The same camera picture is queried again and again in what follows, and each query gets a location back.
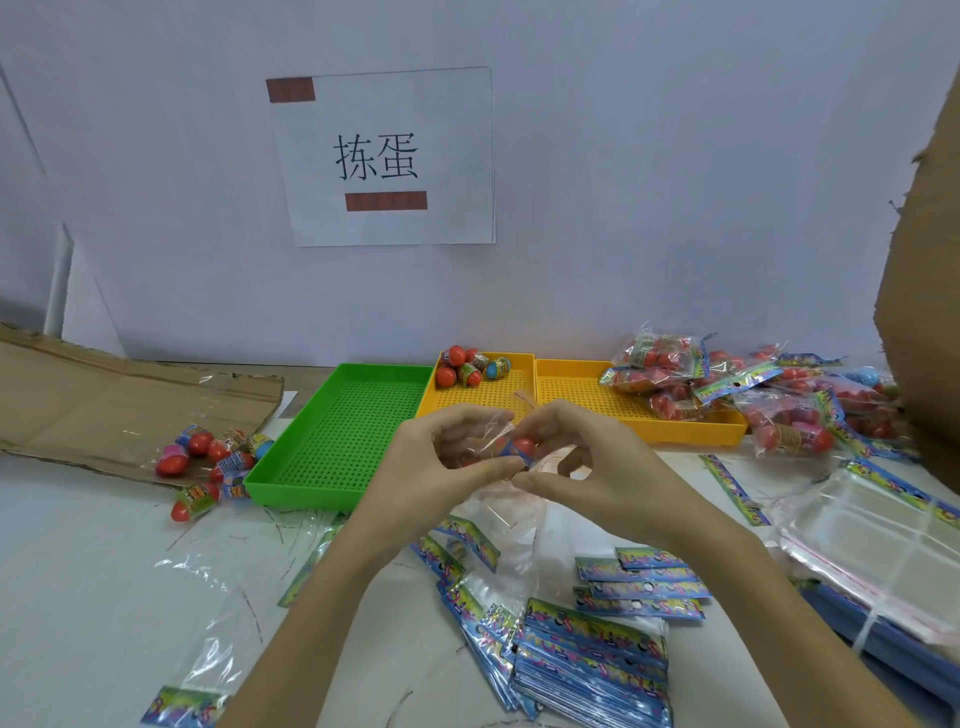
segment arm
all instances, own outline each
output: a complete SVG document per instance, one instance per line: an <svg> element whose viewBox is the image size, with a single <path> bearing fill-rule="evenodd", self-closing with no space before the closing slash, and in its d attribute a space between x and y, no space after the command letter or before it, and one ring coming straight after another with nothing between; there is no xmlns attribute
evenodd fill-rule
<svg viewBox="0 0 960 728"><path fill-rule="evenodd" d="M556 400L517 437L539 455L575 449L559 474L520 473L517 488L566 505L612 534L683 558L723 604L793 728L915 728L916 723L820 619L763 544L713 506L625 425ZM583 481L566 477L591 468Z"/></svg>
<svg viewBox="0 0 960 728"><path fill-rule="evenodd" d="M317 725L353 616L377 573L473 491L523 468L518 457L499 457L450 470L441 457L455 457L467 438L512 416L463 404L399 427L353 515L228 703L220 728Z"/></svg>

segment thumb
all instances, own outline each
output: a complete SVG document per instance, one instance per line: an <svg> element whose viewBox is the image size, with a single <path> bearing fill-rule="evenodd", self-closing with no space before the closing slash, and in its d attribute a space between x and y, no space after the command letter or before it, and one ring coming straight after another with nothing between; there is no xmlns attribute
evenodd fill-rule
<svg viewBox="0 0 960 728"><path fill-rule="evenodd" d="M513 483L521 491L560 503L578 513L588 487L581 480L571 480L552 473L518 473Z"/></svg>
<svg viewBox="0 0 960 728"><path fill-rule="evenodd" d="M522 471L526 464L518 457L492 457L479 463L468 465L454 471L458 487L466 496L478 488L495 483L497 480L510 480Z"/></svg>

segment hand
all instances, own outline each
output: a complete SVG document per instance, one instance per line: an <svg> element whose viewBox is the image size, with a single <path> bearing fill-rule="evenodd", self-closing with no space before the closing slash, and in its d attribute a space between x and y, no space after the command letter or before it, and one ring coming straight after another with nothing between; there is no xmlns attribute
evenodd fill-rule
<svg viewBox="0 0 960 728"><path fill-rule="evenodd" d="M674 550L711 510L629 427L612 417L553 400L524 418L513 435L538 443L537 457L576 446L561 461L559 474L519 473L513 483L573 509L615 536ZM590 475L571 480L569 475L584 465L591 468Z"/></svg>
<svg viewBox="0 0 960 728"><path fill-rule="evenodd" d="M454 404L402 423L336 541L373 548L373 565L379 570L474 491L519 473L524 463L518 457L494 457L452 470L441 462L456 462L466 452L467 440L513 416L510 410Z"/></svg>

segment chinese characters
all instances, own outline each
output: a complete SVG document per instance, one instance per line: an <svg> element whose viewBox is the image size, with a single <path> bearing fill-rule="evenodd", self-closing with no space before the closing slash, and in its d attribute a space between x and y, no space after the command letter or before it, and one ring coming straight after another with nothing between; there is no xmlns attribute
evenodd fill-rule
<svg viewBox="0 0 960 728"><path fill-rule="evenodd" d="M337 134L338 143L333 148L340 152L340 158L335 162L340 167L340 179L351 180L356 177L365 180L368 173L383 180L390 177L416 177L413 153L418 147L413 146L413 137L413 133L380 134L379 138L383 139L380 153L376 157L369 157L366 147L371 143L369 139L361 140L360 134L356 133L352 141L349 138L344 141L343 135ZM380 173L373 166L375 161L377 164L383 163Z"/></svg>

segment white wall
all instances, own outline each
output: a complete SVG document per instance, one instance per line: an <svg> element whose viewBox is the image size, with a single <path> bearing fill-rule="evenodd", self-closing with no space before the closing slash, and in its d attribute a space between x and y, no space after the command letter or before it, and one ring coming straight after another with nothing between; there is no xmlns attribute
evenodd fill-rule
<svg viewBox="0 0 960 728"><path fill-rule="evenodd" d="M0 83L0 320L43 329L58 225L30 138Z"/></svg>
<svg viewBox="0 0 960 728"><path fill-rule="evenodd" d="M869 354L955 0L7 0L0 59L131 355L604 358L651 320ZM495 246L295 249L264 79L489 65Z"/></svg>

